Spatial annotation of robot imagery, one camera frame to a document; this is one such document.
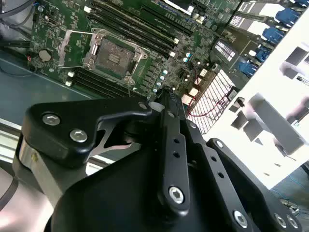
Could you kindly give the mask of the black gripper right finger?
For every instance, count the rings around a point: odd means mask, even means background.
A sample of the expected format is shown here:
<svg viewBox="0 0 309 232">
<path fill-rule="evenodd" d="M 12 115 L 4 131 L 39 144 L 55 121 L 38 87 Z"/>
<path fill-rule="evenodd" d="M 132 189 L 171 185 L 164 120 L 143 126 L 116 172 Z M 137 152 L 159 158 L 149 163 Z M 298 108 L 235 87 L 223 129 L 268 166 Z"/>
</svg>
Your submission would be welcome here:
<svg viewBox="0 0 309 232">
<path fill-rule="evenodd" d="M 205 141 L 178 102 L 194 195 L 214 232 L 300 232 L 301 223 L 219 139 Z"/>
</svg>

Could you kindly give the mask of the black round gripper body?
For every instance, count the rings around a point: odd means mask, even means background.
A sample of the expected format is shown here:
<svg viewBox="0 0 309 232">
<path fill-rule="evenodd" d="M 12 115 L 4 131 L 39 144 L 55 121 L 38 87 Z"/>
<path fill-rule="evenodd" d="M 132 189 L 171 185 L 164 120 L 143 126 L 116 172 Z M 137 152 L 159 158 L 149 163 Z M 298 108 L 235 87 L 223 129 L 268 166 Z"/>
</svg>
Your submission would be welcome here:
<svg viewBox="0 0 309 232">
<path fill-rule="evenodd" d="M 53 232 L 230 232 L 232 221 L 219 202 L 199 145 L 187 149 L 190 209 L 171 215 L 157 196 L 158 159 L 135 152 L 71 186 L 57 203 Z"/>
</svg>

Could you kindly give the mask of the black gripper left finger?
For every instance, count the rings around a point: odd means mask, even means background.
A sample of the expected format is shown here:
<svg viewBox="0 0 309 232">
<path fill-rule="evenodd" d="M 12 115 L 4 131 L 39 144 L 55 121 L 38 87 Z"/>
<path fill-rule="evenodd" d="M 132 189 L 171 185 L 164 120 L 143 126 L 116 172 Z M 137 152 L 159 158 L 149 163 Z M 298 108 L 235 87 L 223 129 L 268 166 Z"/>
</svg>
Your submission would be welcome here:
<svg viewBox="0 0 309 232">
<path fill-rule="evenodd" d="M 159 202 L 183 217 L 190 192 L 178 102 L 164 88 L 151 102 L 128 97 L 33 105 L 22 127 L 21 161 L 56 206 L 75 183 L 150 149 L 159 162 Z"/>
</svg>

